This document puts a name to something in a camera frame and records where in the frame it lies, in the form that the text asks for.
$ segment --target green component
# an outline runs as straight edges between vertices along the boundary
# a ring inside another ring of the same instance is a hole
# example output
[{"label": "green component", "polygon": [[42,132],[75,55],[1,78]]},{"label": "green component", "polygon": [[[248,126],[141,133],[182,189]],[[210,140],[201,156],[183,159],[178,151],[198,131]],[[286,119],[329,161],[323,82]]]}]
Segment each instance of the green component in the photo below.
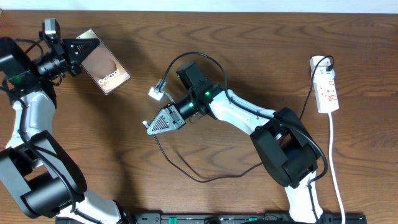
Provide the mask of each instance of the green component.
[{"label": "green component", "polygon": [[169,224],[177,224],[177,217],[170,217]]}]

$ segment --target power outlet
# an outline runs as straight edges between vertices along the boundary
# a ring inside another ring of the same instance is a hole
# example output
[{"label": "power outlet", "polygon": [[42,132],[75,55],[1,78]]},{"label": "power outlet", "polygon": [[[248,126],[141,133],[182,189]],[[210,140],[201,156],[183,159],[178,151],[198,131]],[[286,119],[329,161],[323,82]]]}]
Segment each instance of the power outlet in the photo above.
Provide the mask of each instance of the power outlet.
[{"label": "power outlet", "polygon": [[317,67],[315,74],[313,69],[324,56],[314,56],[310,60],[311,74],[314,75],[315,98],[319,113],[331,113],[339,108],[336,85],[334,81],[335,71],[326,71],[327,66],[331,65],[328,58],[324,59]]}]

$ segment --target white backdrop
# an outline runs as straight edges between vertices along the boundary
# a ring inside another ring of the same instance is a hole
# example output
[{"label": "white backdrop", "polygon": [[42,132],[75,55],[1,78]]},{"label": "white backdrop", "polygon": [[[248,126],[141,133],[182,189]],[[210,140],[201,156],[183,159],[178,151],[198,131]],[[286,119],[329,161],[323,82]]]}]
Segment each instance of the white backdrop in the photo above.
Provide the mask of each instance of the white backdrop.
[{"label": "white backdrop", "polygon": [[1,9],[398,13],[398,0],[0,0]]}]

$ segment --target power strip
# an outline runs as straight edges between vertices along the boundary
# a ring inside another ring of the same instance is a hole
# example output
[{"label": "power strip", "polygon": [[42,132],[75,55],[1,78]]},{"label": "power strip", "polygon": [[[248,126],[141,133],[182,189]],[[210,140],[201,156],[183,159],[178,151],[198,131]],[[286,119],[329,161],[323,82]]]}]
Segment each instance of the power strip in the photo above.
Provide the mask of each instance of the power strip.
[{"label": "power strip", "polygon": [[311,74],[314,75],[313,85],[315,89],[315,97],[317,99],[317,106],[319,113],[331,113],[336,111],[338,106],[337,92],[335,85],[335,71],[327,71],[326,68],[331,65],[330,59],[322,60],[315,74],[313,72],[317,63],[323,59],[324,56],[314,56],[310,60]]}]

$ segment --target wooden tabletop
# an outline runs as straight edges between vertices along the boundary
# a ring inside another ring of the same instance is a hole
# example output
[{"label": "wooden tabletop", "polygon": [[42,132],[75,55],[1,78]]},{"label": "wooden tabletop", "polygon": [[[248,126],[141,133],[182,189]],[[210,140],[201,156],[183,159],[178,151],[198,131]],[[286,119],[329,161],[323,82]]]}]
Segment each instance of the wooden tabletop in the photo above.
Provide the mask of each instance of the wooden tabletop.
[{"label": "wooden tabletop", "polygon": [[[224,66],[229,87],[242,98],[300,113],[310,87],[308,61],[313,55],[331,54],[340,101],[333,113],[334,161],[345,210],[366,214],[368,223],[396,223],[397,15],[4,11],[0,36],[37,40],[41,23],[49,17],[58,20],[63,38],[92,28],[132,75],[109,96],[85,73],[68,75],[56,87],[53,136],[79,165],[88,187],[101,196],[133,212],[288,210],[284,188],[263,167],[240,179],[208,184],[172,167],[141,123],[166,104],[147,92],[177,55],[200,51]],[[174,70],[189,60],[196,60],[213,82],[223,81],[210,61],[185,57],[167,78],[167,91],[176,99],[187,92]],[[4,93],[0,104],[0,145],[5,146],[15,114]],[[328,116],[317,112],[314,94],[302,121],[327,155]],[[159,139],[171,160],[203,179],[240,174],[260,162],[247,134],[209,116]],[[322,162],[318,165],[320,172]],[[317,181],[317,193],[325,211],[340,212],[330,172]],[[0,223],[32,221],[54,222],[29,220],[0,184]]]}]

